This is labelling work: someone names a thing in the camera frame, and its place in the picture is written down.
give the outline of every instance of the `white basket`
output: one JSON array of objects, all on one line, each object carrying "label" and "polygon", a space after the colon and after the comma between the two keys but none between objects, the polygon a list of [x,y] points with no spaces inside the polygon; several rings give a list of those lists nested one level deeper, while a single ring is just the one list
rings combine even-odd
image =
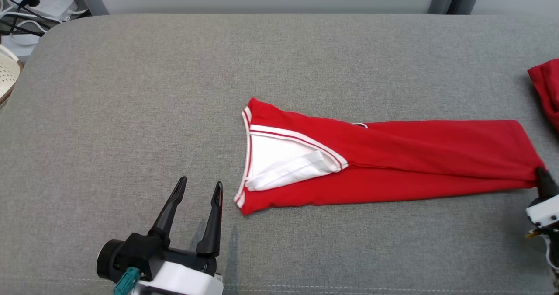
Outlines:
[{"label": "white basket", "polygon": [[12,88],[20,77],[20,65],[17,56],[0,45],[0,104],[8,98]]}]

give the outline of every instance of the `teal connector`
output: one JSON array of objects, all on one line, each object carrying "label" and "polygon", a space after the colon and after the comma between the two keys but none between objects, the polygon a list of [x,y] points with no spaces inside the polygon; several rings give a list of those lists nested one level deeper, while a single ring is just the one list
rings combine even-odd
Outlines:
[{"label": "teal connector", "polygon": [[112,289],[112,293],[114,295],[128,295],[136,287],[138,281],[140,281],[140,270],[137,267],[129,267]]}]

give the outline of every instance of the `red cloth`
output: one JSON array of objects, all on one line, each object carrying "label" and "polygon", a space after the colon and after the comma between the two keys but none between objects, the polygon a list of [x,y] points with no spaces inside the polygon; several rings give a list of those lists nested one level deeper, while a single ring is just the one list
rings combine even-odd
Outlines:
[{"label": "red cloth", "polygon": [[543,111],[559,132],[559,59],[534,66],[528,74],[542,101]]},{"label": "red cloth", "polygon": [[250,100],[245,110],[248,160],[253,134],[291,130],[342,156],[337,172],[262,191],[241,184],[244,215],[268,207],[351,204],[451,197],[535,187],[544,167],[517,121],[391,121],[363,126],[282,111]]}]

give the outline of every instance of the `folded red garment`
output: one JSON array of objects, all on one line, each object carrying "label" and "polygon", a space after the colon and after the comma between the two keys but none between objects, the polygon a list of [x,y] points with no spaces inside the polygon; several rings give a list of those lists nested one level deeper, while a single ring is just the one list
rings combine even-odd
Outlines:
[{"label": "folded red garment", "polygon": [[535,187],[542,160],[513,120],[350,124],[252,98],[235,202],[268,207],[417,200]]},{"label": "folded red garment", "polygon": [[528,74],[542,101],[543,111],[559,132],[559,59],[534,66]]}]

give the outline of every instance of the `padded gray table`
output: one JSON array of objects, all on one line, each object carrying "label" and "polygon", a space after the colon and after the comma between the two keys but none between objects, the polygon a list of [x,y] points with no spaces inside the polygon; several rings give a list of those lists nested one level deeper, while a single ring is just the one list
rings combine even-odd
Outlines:
[{"label": "padded gray table", "polygon": [[559,56],[557,32],[551,19],[367,14],[56,26],[0,112],[0,293],[110,294],[99,249],[145,233],[182,175],[171,234],[182,249],[224,184],[226,294],[551,293],[543,244],[524,238],[534,190],[249,217],[232,198],[253,96],[349,122],[517,119],[559,177],[559,141],[526,73]]}]

